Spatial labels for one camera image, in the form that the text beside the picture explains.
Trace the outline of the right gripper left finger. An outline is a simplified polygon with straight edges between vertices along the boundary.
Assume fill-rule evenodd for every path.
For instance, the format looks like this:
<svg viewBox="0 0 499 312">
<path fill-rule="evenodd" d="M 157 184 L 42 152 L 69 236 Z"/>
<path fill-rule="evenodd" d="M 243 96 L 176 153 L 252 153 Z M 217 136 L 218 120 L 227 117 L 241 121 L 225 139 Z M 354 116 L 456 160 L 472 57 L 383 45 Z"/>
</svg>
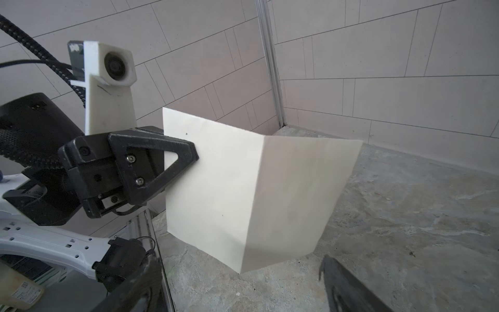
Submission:
<svg viewBox="0 0 499 312">
<path fill-rule="evenodd" d="M 92 311 L 156 311 L 161 290 L 160 264 L 148 256 L 130 277 Z"/>
</svg>

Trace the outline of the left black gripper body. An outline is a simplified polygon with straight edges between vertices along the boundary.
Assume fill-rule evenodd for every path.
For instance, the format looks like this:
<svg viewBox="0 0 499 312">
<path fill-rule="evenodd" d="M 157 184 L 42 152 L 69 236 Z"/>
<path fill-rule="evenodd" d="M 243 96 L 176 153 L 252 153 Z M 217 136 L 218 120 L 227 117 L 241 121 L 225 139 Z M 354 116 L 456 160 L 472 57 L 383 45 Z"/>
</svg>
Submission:
<svg viewBox="0 0 499 312">
<path fill-rule="evenodd" d="M 66 185 L 75 192 L 89 218 L 101 218 L 109 213 L 124 217 L 141 208 L 141 205 L 131 205 L 125 211 L 118 210 L 129 203 L 108 135 L 78 136 L 57 152 L 66 171 Z"/>
</svg>

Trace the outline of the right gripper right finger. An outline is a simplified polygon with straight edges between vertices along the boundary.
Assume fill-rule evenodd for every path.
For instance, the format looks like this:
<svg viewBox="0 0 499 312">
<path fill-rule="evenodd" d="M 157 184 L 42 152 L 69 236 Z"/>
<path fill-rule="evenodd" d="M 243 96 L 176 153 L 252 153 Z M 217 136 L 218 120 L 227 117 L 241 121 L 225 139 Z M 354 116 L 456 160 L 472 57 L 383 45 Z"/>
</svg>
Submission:
<svg viewBox="0 0 499 312">
<path fill-rule="evenodd" d="M 324 280 L 330 311 L 393 312 L 379 297 L 335 258 L 325 255 L 319 279 Z"/>
</svg>

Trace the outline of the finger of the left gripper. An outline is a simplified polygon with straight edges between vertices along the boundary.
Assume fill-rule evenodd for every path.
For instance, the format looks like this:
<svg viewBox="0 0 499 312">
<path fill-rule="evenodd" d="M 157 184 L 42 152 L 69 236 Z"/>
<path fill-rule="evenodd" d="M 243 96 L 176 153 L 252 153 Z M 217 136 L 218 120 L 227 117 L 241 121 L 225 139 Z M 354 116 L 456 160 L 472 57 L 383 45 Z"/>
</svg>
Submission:
<svg viewBox="0 0 499 312">
<path fill-rule="evenodd" d="M 152 130 L 113 132 L 108 143 L 131 205 L 144 205 L 199 159 L 194 143 Z"/>
</svg>

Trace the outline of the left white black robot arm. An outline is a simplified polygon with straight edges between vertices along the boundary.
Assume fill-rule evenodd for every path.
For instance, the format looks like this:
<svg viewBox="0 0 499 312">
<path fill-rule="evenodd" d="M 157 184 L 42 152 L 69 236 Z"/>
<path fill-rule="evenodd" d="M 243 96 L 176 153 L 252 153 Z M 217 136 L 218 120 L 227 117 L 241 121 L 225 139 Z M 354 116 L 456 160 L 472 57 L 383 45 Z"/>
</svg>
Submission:
<svg viewBox="0 0 499 312">
<path fill-rule="evenodd" d="M 47 96 L 1 107 L 1 154 L 27 181 L 2 193 L 19 217 L 1 219 L 1 251 L 65 266 L 118 298 L 162 289 L 155 247 L 141 238 L 99 239 L 63 230 L 78 211 L 98 219 L 134 213 L 197 160 L 195 145 L 139 127 L 85 135 Z"/>
</svg>

